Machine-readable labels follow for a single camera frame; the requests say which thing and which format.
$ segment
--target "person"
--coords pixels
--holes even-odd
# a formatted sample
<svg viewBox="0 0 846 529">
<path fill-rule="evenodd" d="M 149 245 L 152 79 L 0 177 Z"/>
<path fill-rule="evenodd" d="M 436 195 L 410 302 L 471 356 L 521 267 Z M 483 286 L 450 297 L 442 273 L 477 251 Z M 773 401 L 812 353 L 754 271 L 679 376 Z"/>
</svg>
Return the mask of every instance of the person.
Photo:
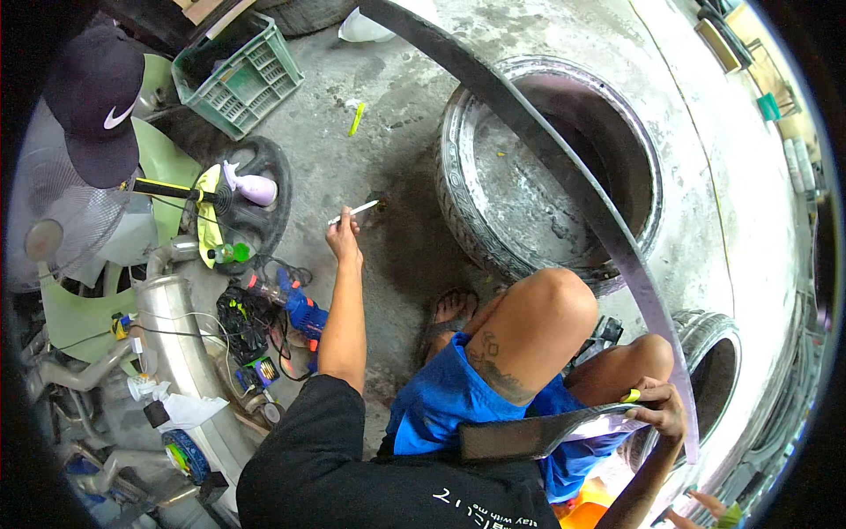
<svg viewBox="0 0 846 529">
<path fill-rule="evenodd" d="M 701 493 L 696 490 L 695 486 L 688 487 L 688 489 L 684 491 L 684 494 L 695 499 L 697 502 L 702 504 L 703 507 L 708 509 L 711 516 L 717 521 L 717 523 L 712 527 L 716 529 L 743 529 L 745 525 L 745 518 L 743 517 L 743 511 L 741 511 L 737 502 L 734 502 L 731 506 L 726 507 L 726 505 L 716 496 Z M 694 523 L 692 520 L 689 520 L 674 511 L 672 505 L 667 507 L 667 510 L 659 516 L 659 521 L 664 519 L 670 520 L 676 527 L 678 527 L 678 529 L 705 529 L 703 526 Z"/>
<path fill-rule="evenodd" d="M 367 343 L 359 231 L 348 207 L 327 231 L 338 271 L 318 374 L 244 467 L 242 526 L 558 527 L 550 500 L 575 496 L 625 434 L 563 443 L 539 462 L 471 465 L 457 456 L 457 425 L 612 403 L 637 388 L 649 407 L 627 415 L 661 437 L 597 526 L 637 527 L 686 434 L 684 407 L 667 383 L 672 351 L 647 334 L 562 379 L 597 319 L 591 290 L 565 269 L 522 279 L 479 311 L 468 291 L 442 296 L 427 334 L 428 362 L 398 392 L 379 454 L 362 461 Z"/>
</svg>

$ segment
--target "black t-shirt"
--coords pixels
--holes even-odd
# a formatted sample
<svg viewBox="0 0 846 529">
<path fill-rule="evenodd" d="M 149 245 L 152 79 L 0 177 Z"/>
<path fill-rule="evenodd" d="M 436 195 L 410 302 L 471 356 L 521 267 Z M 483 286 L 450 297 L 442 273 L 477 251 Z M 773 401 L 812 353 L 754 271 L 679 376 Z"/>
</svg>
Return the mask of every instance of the black t-shirt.
<svg viewBox="0 0 846 529">
<path fill-rule="evenodd" d="M 357 391 L 328 375 L 309 379 L 241 473 L 242 526 L 559 527 L 534 461 L 470 466 L 439 453 L 364 462 L 364 428 Z"/>
</svg>

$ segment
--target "blue power tool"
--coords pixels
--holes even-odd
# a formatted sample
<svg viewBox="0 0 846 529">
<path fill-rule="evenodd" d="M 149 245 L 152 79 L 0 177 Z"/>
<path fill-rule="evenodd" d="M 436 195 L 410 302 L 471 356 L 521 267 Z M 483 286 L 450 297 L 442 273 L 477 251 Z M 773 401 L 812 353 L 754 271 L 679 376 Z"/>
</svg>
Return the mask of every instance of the blue power tool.
<svg viewBox="0 0 846 529">
<path fill-rule="evenodd" d="M 299 281 L 292 281 L 284 268 L 277 270 L 276 279 L 277 284 L 262 281 L 251 268 L 241 278 L 241 288 L 281 306 L 288 313 L 291 325 L 309 340 L 309 349 L 317 352 L 329 313 L 303 294 Z"/>
</svg>

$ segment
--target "blue shorts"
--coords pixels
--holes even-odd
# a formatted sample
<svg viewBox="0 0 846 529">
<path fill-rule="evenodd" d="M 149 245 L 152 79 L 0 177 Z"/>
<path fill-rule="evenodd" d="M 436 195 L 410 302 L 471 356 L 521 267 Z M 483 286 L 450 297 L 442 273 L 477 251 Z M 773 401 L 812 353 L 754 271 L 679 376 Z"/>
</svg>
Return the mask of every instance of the blue shorts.
<svg viewBox="0 0 846 529">
<path fill-rule="evenodd" d="M 395 435 L 394 455 L 421 455 L 459 445 L 462 422 L 512 421 L 525 417 L 534 405 L 538 415 L 576 411 L 579 402 L 557 375 L 532 403 L 514 405 L 491 389 L 467 363 L 464 346 L 470 336 L 456 333 L 449 344 L 399 390 L 391 406 L 386 433 Z M 538 460 L 547 499 L 558 503 L 574 498 L 585 477 L 629 436 L 611 433 L 561 443 L 549 457 Z"/>
</svg>

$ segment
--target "knee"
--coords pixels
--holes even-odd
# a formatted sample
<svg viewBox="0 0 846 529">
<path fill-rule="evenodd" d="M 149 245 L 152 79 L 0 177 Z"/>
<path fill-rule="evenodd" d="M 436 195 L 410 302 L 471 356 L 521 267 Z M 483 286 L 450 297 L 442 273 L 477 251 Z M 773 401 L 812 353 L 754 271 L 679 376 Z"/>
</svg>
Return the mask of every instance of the knee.
<svg viewBox="0 0 846 529">
<path fill-rule="evenodd" d="M 644 334 L 631 343 L 647 377 L 667 381 L 673 370 L 673 347 L 657 334 Z"/>
<path fill-rule="evenodd" d="M 591 288 L 578 275 L 567 268 L 543 268 L 530 279 L 550 310 L 579 318 L 579 321 L 584 318 L 593 330 L 599 306 Z"/>
</svg>

